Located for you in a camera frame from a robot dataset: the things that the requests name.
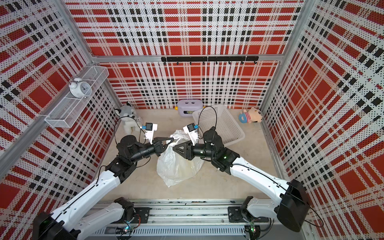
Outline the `metal base rail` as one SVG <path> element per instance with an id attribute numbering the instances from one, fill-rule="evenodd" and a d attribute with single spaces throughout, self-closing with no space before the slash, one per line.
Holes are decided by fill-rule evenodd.
<path id="1" fill-rule="evenodd" d="M 288 230 L 278 219 L 269 229 L 273 218 L 273 201 L 252 199 L 254 222 L 247 221 L 241 214 L 243 200 L 133 200 L 138 216 L 128 223 L 124 221 L 102 224 L 87 236 L 88 240 L 125 240 L 134 237 L 205 237 L 239 236 L 248 238 L 250 227 L 260 227 L 264 240 L 282 239 L 312 240 L 309 227 L 298 234 Z"/>

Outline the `black wall hook rail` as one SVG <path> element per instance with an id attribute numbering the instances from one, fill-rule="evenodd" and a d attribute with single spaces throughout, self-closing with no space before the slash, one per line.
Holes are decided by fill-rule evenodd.
<path id="1" fill-rule="evenodd" d="M 181 62 L 257 62 L 259 56 L 203 56 L 203 57 L 161 57 L 163 63 Z"/>

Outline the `translucent white plastic bag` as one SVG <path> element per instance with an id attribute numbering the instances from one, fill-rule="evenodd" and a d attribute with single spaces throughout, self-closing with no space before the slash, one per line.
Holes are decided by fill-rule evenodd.
<path id="1" fill-rule="evenodd" d="M 157 161 L 157 174 L 168 188 L 194 177 L 204 164 L 200 158 L 195 157 L 189 161 L 173 151 L 172 147 L 175 145 L 190 140 L 183 130 L 176 130 L 170 137 L 174 138 L 174 141 L 169 144 Z"/>

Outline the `white perforated plastic basket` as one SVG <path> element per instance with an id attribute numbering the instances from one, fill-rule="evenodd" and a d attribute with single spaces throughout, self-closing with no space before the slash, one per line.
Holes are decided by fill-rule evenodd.
<path id="1" fill-rule="evenodd" d="M 194 121 L 200 126 L 203 133 L 211 127 L 222 138 L 225 147 L 234 145 L 245 138 L 245 133 L 237 121 L 224 105 L 215 105 L 207 110 L 193 112 Z"/>

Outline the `pink pig plush toy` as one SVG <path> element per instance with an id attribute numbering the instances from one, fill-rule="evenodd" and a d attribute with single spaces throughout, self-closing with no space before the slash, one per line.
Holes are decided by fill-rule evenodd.
<path id="1" fill-rule="evenodd" d="M 262 112 L 256 108 L 243 110 L 239 115 L 239 121 L 245 123 L 261 123 L 263 120 Z"/>

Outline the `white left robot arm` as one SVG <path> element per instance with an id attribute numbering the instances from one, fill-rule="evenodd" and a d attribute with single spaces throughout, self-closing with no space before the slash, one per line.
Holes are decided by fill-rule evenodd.
<path id="1" fill-rule="evenodd" d="M 125 136 L 117 144 L 119 151 L 97 179 L 75 197 L 53 210 L 42 212 L 33 221 L 34 240 L 84 240 L 111 223 L 141 220 L 134 204 L 123 197 L 106 208 L 87 216 L 87 212 L 107 193 L 122 184 L 137 168 L 137 162 L 152 155 L 160 156 L 174 138 L 154 138 L 142 144 L 133 135 Z"/>

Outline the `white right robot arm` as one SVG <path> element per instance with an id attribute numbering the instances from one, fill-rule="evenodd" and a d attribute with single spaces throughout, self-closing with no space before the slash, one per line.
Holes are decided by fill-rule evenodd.
<path id="1" fill-rule="evenodd" d="M 260 204 L 256 198 L 247 197 L 241 206 L 241 215 L 245 220 L 251 222 L 266 217 L 277 219 L 293 232 L 302 229 L 310 209 L 309 197 L 303 184 L 297 180 L 288 182 L 279 179 L 253 166 L 238 153 L 225 147 L 215 127 L 203 134 L 203 143 L 190 140 L 174 146 L 173 151 L 187 160 L 195 157 L 208 159 L 221 172 L 244 180 L 271 199 L 268 204 Z"/>

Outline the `white alarm clock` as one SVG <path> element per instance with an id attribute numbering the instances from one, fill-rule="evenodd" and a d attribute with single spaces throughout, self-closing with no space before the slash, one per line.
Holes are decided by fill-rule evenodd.
<path id="1" fill-rule="evenodd" d="M 76 98 L 90 97 L 92 94 L 92 87 L 89 83 L 83 81 L 81 78 L 74 78 L 69 84 L 71 94 Z"/>

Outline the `grey white husky plush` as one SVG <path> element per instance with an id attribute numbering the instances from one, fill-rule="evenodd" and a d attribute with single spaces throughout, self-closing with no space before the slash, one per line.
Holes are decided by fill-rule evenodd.
<path id="1" fill-rule="evenodd" d="M 127 135 L 139 132 L 142 125 L 142 118 L 137 114 L 131 103 L 126 102 L 121 108 L 114 109 L 119 119 L 123 121 L 123 127 Z"/>

